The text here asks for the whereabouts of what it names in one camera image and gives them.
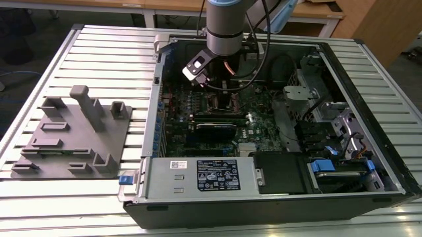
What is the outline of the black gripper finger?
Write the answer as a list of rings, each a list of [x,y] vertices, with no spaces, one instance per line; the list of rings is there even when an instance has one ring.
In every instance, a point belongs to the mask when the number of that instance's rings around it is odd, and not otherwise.
[[[217,108],[228,110],[231,108],[231,93],[227,91],[220,91],[217,93]]]

